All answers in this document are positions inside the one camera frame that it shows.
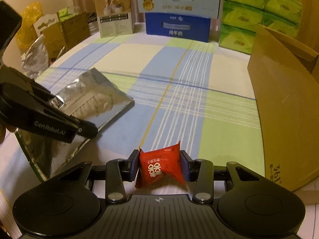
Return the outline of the person right hand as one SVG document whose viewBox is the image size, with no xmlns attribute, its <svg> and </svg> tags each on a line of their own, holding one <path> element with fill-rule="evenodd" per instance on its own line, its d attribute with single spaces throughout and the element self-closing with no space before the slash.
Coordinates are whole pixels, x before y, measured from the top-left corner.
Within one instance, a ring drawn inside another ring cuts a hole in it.
<svg viewBox="0 0 319 239">
<path fill-rule="evenodd" d="M 9 125 L 8 123 L 6 123 L 4 120 L 0 121 L 0 144 L 3 143 L 6 133 L 7 131 L 9 132 L 14 132 L 16 131 L 17 127 Z"/>
</svg>

